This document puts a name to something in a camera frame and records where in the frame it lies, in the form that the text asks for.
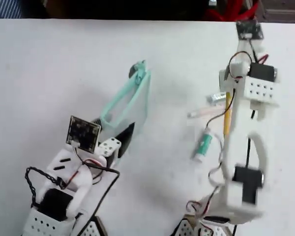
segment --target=yellow pencil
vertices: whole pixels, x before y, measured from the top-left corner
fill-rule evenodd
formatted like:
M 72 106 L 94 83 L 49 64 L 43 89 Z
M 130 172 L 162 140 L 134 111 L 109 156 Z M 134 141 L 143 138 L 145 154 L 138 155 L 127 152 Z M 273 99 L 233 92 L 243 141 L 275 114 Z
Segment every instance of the yellow pencil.
M 231 93 L 227 92 L 226 93 L 226 101 L 225 101 L 225 109 L 228 108 L 228 106 L 230 105 L 231 99 L 232 99 Z M 230 131 L 231 113 L 232 113 L 232 110 L 229 109 L 224 115 L 224 131 L 223 131 L 224 137 L 226 135 L 228 135 L 228 133 Z

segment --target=red object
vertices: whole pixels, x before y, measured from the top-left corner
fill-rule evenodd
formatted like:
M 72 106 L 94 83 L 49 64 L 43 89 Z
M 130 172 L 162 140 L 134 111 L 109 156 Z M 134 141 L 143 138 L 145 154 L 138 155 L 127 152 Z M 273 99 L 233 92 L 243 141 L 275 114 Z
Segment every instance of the red object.
M 239 14 L 243 0 L 228 0 L 224 15 L 216 10 L 208 9 L 205 13 L 204 20 L 207 21 L 238 21 L 254 18 L 258 9 L 258 0 L 253 1 L 252 7 L 246 12 Z

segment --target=white table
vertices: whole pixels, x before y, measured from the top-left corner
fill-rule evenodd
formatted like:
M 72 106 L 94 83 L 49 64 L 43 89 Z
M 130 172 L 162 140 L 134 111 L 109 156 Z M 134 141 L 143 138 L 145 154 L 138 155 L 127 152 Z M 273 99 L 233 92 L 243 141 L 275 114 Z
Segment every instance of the white table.
M 263 30 L 284 97 L 267 213 L 239 226 L 237 235 L 295 235 L 295 25 L 263 24 Z M 69 117 L 97 117 L 130 66 L 146 59 L 149 116 L 98 215 L 109 235 L 168 236 L 187 200 L 212 190 L 207 172 L 217 164 L 218 144 L 212 142 L 207 162 L 195 165 L 189 158 L 194 134 L 207 118 L 195 131 L 186 113 L 218 91 L 218 71 L 236 47 L 233 23 L 0 20 L 0 235 L 21 234 L 31 197 L 26 167 L 44 169 L 65 142 Z M 222 119 L 212 127 L 222 133 Z M 112 179 L 107 176 L 95 187 L 94 204 Z M 42 178 L 31 179 L 41 186 Z

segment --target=hole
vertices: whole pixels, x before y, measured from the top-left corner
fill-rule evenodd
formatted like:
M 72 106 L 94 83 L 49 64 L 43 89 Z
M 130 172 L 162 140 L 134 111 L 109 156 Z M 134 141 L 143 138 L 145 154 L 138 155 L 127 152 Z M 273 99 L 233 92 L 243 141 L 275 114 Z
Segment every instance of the hole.
M 62 170 L 64 168 L 65 168 L 65 166 L 57 166 L 57 167 L 54 167 L 54 171 Z
M 67 162 L 67 161 L 71 161 L 71 158 L 66 158 L 66 159 L 60 160 L 60 162 Z

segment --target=green and white tube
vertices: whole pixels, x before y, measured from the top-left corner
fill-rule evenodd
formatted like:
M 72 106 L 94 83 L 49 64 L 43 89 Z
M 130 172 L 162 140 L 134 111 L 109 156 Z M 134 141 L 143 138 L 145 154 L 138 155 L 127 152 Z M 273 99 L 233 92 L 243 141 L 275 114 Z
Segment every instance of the green and white tube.
M 203 158 L 207 154 L 207 150 L 211 144 L 213 134 L 209 128 L 206 128 L 196 149 L 194 159 L 199 162 L 203 162 Z

